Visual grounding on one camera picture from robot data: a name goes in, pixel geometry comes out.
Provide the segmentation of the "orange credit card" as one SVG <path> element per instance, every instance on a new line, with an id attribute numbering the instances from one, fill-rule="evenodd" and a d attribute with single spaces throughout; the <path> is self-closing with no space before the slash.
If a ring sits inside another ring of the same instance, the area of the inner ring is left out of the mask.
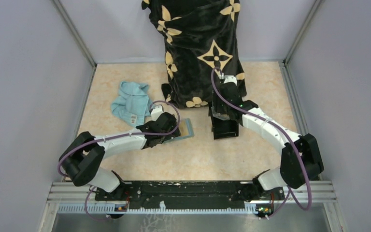
<path id="1" fill-rule="evenodd" d="M 189 135 L 189 129 L 188 126 L 185 122 L 181 122 L 179 125 L 179 131 L 180 131 L 180 136 L 181 137 L 186 137 Z"/>

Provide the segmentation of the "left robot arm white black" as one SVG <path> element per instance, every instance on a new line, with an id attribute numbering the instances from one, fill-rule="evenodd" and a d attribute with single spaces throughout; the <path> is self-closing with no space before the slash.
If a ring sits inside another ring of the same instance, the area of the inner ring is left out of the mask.
<path id="1" fill-rule="evenodd" d="M 76 187 L 91 185 L 114 200 L 126 193 L 123 180 L 113 171 L 101 168 L 104 159 L 119 153 L 152 148 L 180 135 L 174 115 L 162 113 L 144 125 L 108 137 L 80 133 L 60 156 L 58 170 Z"/>

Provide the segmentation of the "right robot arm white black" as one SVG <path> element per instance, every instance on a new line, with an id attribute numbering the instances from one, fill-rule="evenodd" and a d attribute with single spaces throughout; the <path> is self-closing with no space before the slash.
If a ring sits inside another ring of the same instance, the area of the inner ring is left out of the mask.
<path id="1" fill-rule="evenodd" d="M 281 155 L 280 166 L 253 178 L 253 194 L 266 199 L 272 189 L 288 186 L 298 189 L 306 179 L 316 178 L 324 170 L 316 138 L 300 135 L 267 116 L 259 106 L 243 101 L 234 82 L 216 85 L 213 91 L 213 115 L 235 121 L 269 142 Z"/>

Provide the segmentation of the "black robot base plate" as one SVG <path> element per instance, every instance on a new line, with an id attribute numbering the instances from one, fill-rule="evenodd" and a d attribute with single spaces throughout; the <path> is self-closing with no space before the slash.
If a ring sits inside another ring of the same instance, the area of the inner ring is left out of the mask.
<path id="1" fill-rule="evenodd" d="M 169 209 L 242 208 L 244 202 L 283 200 L 281 187 L 260 193 L 252 181 L 130 181 L 108 193 L 95 191 L 97 201 L 123 201 L 129 208 L 157 208 L 164 202 Z"/>

